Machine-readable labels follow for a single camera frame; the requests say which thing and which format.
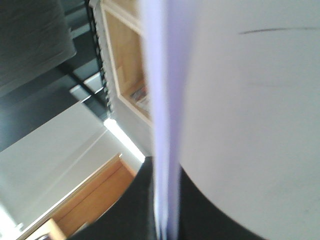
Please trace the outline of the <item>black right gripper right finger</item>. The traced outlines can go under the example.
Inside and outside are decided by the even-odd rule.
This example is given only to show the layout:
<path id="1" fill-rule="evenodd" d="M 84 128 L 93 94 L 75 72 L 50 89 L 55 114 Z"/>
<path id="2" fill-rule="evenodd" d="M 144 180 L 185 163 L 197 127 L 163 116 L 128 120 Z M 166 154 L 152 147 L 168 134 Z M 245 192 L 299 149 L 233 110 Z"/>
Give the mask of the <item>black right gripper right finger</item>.
<path id="1" fill-rule="evenodd" d="M 180 174 L 180 240 L 262 240 L 212 204 L 189 178 Z"/>

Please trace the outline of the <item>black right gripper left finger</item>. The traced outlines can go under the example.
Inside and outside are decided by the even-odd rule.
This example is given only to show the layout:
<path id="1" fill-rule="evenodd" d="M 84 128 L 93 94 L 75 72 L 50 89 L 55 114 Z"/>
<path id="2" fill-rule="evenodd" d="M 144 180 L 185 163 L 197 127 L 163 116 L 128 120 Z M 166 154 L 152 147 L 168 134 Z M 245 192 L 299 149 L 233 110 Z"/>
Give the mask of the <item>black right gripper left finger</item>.
<path id="1" fill-rule="evenodd" d="M 147 156 L 124 194 L 70 240 L 156 240 L 153 158 Z"/>

